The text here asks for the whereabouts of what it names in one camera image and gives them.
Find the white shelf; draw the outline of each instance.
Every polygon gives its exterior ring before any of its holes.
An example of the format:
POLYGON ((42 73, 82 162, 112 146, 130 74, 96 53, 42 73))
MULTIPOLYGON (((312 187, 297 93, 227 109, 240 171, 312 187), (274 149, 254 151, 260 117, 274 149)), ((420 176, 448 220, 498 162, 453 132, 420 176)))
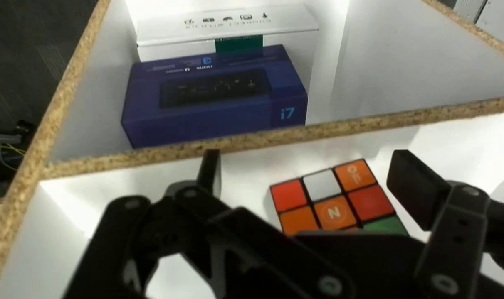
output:
MULTIPOLYGON (((130 151, 120 116, 135 23, 269 0, 114 0, 51 159, 130 151)), ((320 21, 308 122, 504 96, 504 54, 422 0, 280 0, 320 21)))
MULTIPOLYGON (((392 152, 405 147, 443 177, 475 184, 504 200, 504 114, 224 154, 222 199, 232 207, 245 205, 279 227, 270 184, 367 157, 387 186, 392 152)), ((159 200, 169 184, 194 179, 199 166, 200 159, 184 159, 42 181, 0 279, 0 297, 26 297, 27 289, 39 299, 61 297, 112 199, 145 194, 159 200)), ((388 196, 410 234, 427 239, 392 192, 388 196)), ((152 297, 212 297, 180 257, 165 259, 160 269, 150 285, 152 297)), ((493 262, 486 260, 483 272, 504 284, 504 272, 493 262)))

